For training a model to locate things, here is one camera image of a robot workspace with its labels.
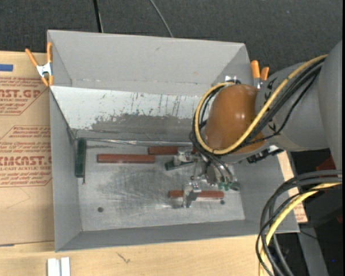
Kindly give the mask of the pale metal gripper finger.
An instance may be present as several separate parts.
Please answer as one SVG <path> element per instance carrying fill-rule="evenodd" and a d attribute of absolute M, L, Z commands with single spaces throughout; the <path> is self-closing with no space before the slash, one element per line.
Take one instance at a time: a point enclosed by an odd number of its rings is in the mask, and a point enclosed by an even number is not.
<path fill-rule="evenodd" d="M 192 162 L 194 162 L 194 154 L 191 150 L 178 151 L 178 153 L 175 156 L 176 166 L 183 166 Z"/>
<path fill-rule="evenodd" d="M 191 206 L 191 203 L 195 201 L 202 192 L 202 189 L 200 188 L 197 182 L 189 182 L 187 184 L 184 184 L 182 190 L 183 190 L 183 201 L 182 201 L 183 208 L 189 208 Z"/>

